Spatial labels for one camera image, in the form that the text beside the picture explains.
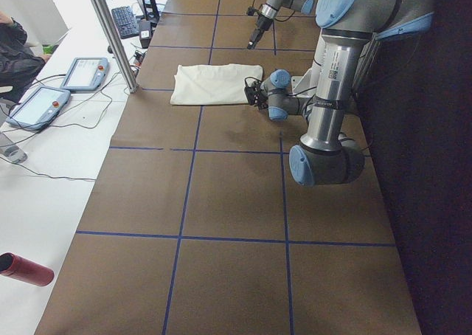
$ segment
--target tablet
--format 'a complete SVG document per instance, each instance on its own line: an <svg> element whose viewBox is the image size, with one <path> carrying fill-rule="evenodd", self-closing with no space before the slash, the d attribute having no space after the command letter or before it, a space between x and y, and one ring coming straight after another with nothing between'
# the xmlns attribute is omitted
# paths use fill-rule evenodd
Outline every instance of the tablet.
<svg viewBox="0 0 472 335"><path fill-rule="evenodd" d="M94 91L105 79L107 71L106 58L75 58L60 88L69 91Z"/></svg>
<svg viewBox="0 0 472 335"><path fill-rule="evenodd" d="M40 86L20 106L15 108L7 122L29 131L48 126L68 103L68 90Z"/></svg>

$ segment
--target person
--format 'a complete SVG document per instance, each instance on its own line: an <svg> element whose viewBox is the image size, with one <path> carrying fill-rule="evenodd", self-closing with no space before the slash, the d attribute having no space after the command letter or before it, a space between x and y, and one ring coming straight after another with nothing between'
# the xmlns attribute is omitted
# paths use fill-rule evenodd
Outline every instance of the person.
<svg viewBox="0 0 472 335"><path fill-rule="evenodd" d="M11 16L0 11L0 86L13 89L1 94L17 103L51 55L34 56L24 47L27 32Z"/></svg>

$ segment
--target metal pole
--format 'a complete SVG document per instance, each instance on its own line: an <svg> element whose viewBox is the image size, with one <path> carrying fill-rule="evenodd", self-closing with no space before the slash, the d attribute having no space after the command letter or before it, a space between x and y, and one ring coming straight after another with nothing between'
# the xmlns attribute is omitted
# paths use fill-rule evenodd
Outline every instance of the metal pole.
<svg viewBox="0 0 472 335"><path fill-rule="evenodd" d="M126 84L130 89L130 93L134 93L138 89L138 83L136 82L134 73L131 71L125 49L123 48L117 29L114 26L106 0L91 0L91 3L94 5L103 32L105 33L114 56L117 59L119 70L123 74Z"/></svg>

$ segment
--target dark jacket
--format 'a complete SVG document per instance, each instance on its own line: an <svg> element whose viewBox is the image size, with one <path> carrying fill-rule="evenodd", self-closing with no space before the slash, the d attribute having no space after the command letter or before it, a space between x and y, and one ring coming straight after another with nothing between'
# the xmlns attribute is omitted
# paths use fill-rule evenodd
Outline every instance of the dark jacket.
<svg viewBox="0 0 472 335"><path fill-rule="evenodd" d="M12 26L0 24L0 86L13 86L2 97L18 102L45 62L24 48L27 32L16 21Z"/></svg>

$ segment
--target brown tabletop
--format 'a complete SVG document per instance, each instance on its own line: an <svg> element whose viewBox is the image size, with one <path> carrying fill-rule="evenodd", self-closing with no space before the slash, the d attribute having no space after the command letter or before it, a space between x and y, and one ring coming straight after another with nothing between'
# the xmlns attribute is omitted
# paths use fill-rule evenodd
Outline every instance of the brown tabletop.
<svg viewBox="0 0 472 335"><path fill-rule="evenodd" d="M36 334L420 334L370 159L301 187L301 117L169 104L179 64L311 66L314 17L249 51L251 3L168 1Z"/></svg>

